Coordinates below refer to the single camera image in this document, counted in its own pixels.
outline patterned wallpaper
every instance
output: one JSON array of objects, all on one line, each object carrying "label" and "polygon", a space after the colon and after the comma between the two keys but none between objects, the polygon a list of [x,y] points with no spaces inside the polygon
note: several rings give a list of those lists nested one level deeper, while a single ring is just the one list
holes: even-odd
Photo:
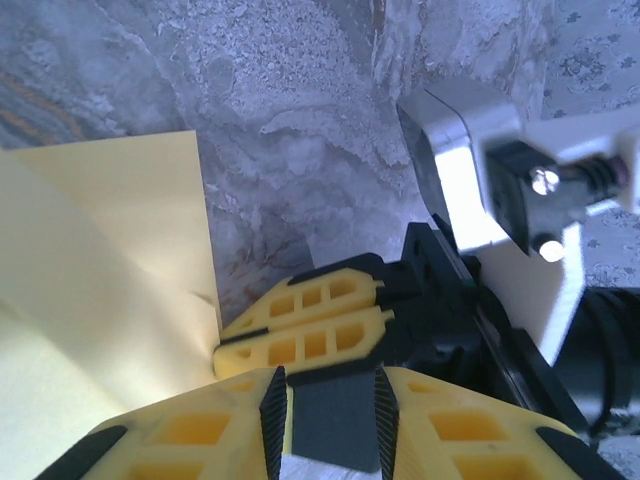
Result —
[{"label": "patterned wallpaper", "polygon": [[[543,118],[640,100],[640,0],[558,0]],[[640,287],[640,218],[623,211],[584,228],[587,282]]]}]

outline black rubber pad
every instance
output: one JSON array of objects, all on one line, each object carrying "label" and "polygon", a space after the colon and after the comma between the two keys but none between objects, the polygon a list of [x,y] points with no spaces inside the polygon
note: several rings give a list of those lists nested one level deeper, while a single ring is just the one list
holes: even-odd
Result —
[{"label": "black rubber pad", "polygon": [[36,480],[80,480],[125,433],[127,427],[115,425],[87,435],[38,475]]},{"label": "black rubber pad", "polygon": [[293,387],[292,453],[352,470],[379,469],[373,371]]},{"label": "black rubber pad", "polygon": [[579,438],[551,427],[540,427],[536,432],[583,480],[624,480],[615,468]]},{"label": "black rubber pad", "polygon": [[287,420],[287,380],[284,367],[278,367],[260,403],[262,441],[267,478],[278,480],[282,464],[282,446]]},{"label": "black rubber pad", "polygon": [[396,464],[399,410],[391,383],[381,368],[376,371],[375,411],[382,479],[392,480]]}]

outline metal screw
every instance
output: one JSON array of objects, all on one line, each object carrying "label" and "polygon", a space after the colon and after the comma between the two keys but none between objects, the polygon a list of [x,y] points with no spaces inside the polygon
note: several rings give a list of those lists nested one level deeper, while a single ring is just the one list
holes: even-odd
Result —
[{"label": "metal screw", "polygon": [[531,188],[538,195],[549,195],[555,192],[560,185],[558,174],[548,168],[535,167],[529,174],[531,175]]},{"label": "metal screw", "polygon": [[555,263],[564,258],[564,247],[558,240],[546,240],[538,248],[538,253],[545,261]]}]

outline paper sheet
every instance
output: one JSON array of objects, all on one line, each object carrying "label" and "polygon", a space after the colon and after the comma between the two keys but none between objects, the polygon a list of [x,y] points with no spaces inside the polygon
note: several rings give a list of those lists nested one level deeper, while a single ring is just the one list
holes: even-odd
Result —
[{"label": "paper sheet", "polygon": [[141,268],[219,311],[195,132],[17,150]]},{"label": "paper sheet", "polygon": [[20,479],[213,381],[219,330],[193,134],[15,157],[0,152],[0,478]]}]

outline gray stone texture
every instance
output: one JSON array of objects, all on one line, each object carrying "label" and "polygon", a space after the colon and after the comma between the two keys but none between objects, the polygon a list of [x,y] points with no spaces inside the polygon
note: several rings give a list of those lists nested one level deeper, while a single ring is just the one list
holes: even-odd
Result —
[{"label": "gray stone texture", "polygon": [[466,73],[537,117],[551,0],[4,0],[5,148],[195,129],[225,322],[425,219],[393,114]]}]

